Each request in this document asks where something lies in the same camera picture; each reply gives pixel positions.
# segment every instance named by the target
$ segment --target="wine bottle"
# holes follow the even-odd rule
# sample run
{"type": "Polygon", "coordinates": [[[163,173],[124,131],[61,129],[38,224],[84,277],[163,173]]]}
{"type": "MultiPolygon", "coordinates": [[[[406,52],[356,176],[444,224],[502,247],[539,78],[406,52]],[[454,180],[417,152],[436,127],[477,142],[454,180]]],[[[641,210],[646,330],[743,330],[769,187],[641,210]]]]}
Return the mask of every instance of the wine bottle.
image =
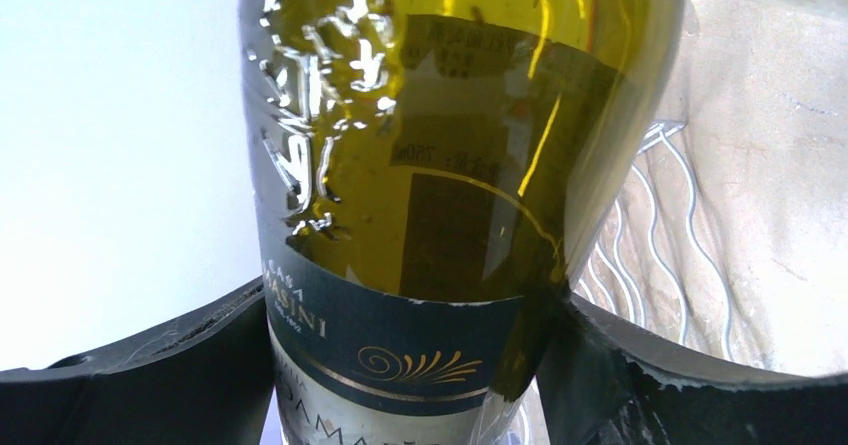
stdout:
{"type": "Polygon", "coordinates": [[[682,9],[240,0],[288,443],[497,443],[650,122],[682,9]]]}

